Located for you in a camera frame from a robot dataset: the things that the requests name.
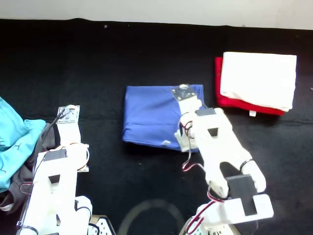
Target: red folded towel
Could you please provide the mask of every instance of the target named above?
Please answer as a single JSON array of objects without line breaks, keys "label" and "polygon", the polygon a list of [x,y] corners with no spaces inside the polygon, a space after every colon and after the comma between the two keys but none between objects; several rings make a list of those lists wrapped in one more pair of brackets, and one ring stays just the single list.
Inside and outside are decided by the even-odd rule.
[{"label": "red folded towel", "polygon": [[247,103],[239,99],[232,99],[221,95],[221,73],[222,73],[223,58],[215,58],[215,94],[217,104],[221,107],[238,107],[241,109],[256,111],[257,113],[266,113],[273,115],[284,115],[285,112],[278,109],[262,107],[254,104]]}]

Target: cable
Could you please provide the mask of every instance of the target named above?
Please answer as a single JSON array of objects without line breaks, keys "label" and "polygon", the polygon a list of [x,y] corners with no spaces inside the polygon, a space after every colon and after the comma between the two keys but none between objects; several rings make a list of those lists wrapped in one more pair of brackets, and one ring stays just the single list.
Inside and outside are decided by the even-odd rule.
[{"label": "cable", "polygon": [[[216,202],[210,201],[208,204],[205,205],[205,207],[204,207],[201,211],[199,211],[199,212],[190,220],[189,224],[188,224],[187,227],[186,227],[186,233],[187,233],[188,235],[191,235],[191,234],[199,227],[199,225],[200,225],[200,224],[202,223],[202,221],[204,220],[204,218],[203,218],[203,217],[200,217],[200,215],[201,215],[206,209],[208,209],[211,205],[213,205],[214,203],[216,203]],[[191,225],[193,225],[194,222],[195,222],[196,220],[198,220],[198,219],[199,219],[198,223],[195,225],[195,227],[193,228],[193,230],[189,232],[189,229],[190,229]]]},{"label": "cable", "polygon": [[208,197],[211,201],[215,201],[215,202],[224,202],[223,199],[219,199],[219,198],[216,198],[216,197],[212,196],[212,194],[210,193],[210,190],[211,190],[211,186],[209,186],[209,188],[207,189],[206,195],[207,195],[207,197]]},{"label": "cable", "polygon": [[191,159],[191,142],[190,142],[190,137],[189,137],[189,130],[190,128],[187,130],[187,137],[188,137],[188,142],[189,142],[189,153],[188,153],[188,159],[187,161],[185,161],[182,165],[181,165],[181,169],[183,172],[187,172],[189,171],[191,168],[193,168],[194,166],[198,165],[199,167],[201,167],[201,169],[205,172],[205,169],[203,167],[203,165],[201,165],[200,163],[194,163],[191,164],[188,168],[186,168],[186,166],[188,165],[190,159]]},{"label": "cable", "polygon": [[23,190],[22,190],[22,187],[24,186],[24,185],[28,185],[28,186],[31,186],[32,185],[32,181],[28,181],[28,182],[24,182],[24,183],[22,183],[22,184],[20,184],[20,191],[23,193],[23,194],[27,194],[27,195],[30,195],[30,193],[29,192],[24,192]]},{"label": "cable", "polygon": [[251,161],[253,161],[252,158],[249,159],[249,160],[244,161],[244,162],[241,164],[241,166],[240,166],[240,168],[239,168],[239,171],[242,173],[242,170],[243,170],[244,166],[245,166],[248,162],[251,162]]}]

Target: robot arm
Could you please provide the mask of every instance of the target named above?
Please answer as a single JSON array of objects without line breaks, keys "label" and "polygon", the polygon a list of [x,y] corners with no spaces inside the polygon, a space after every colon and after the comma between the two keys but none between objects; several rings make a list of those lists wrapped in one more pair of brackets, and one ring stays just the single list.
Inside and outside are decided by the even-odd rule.
[{"label": "robot arm", "polygon": [[[184,103],[194,102],[194,94],[185,96]],[[243,223],[273,216],[273,209],[265,190],[266,180],[252,156],[238,141],[232,125],[220,108],[195,109],[193,107],[180,118],[181,126],[189,123],[188,131],[177,131],[175,136],[182,152],[199,148],[204,161],[205,179],[222,202],[209,202],[200,206],[194,217],[205,231],[218,231],[234,235],[228,225]],[[242,175],[224,178],[220,164],[228,162]],[[187,226],[187,234],[192,226]]]},{"label": "robot arm", "polygon": [[241,146],[223,110],[207,110],[193,115],[192,129],[196,146],[204,161],[208,185],[221,198],[228,196],[228,183],[220,170],[220,164],[228,162],[243,174],[251,175],[257,192],[263,192],[266,188],[265,177],[250,153]]},{"label": "robot arm", "polygon": [[62,145],[38,154],[17,234],[87,234],[92,205],[87,197],[75,197],[77,172],[88,171],[89,160],[89,146],[80,143],[78,115],[79,106],[59,108],[54,122],[58,121]]}]

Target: black fabric surface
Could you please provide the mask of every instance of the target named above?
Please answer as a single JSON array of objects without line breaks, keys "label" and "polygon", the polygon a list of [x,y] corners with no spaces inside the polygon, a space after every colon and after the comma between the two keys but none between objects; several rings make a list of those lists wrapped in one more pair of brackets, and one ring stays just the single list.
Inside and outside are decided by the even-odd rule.
[{"label": "black fabric surface", "polygon": [[[180,170],[187,154],[122,142],[127,85],[203,84],[206,105],[215,106],[215,56],[224,51],[298,55],[290,112],[278,118],[225,112],[267,179],[275,216],[261,221],[256,234],[312,234],[313,32],[79,19],[1,20],[0,28],[0,95],[23,118],[46,121],[59,106],[81,105],[90,173],[78,175],[77,195],[89,197],[93,213],[107,215],[116,231],[146,200],[173,204],[185,220],[207,200],[201,170]],[[163,215],[160,209],[143,212],[129,235],[178,234],[176,219],[162,210]],[[14,234],[18,216],[2,215],[0,233]]]}]

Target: folded towel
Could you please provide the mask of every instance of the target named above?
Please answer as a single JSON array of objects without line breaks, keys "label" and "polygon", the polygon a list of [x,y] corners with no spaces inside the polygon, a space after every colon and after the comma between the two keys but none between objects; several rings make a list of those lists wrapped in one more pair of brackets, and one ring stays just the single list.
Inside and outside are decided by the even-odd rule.
[{"label": "folded towel", "polygon": [[225,52],[221,94],[262,107],[292,109],[295,55]]}]

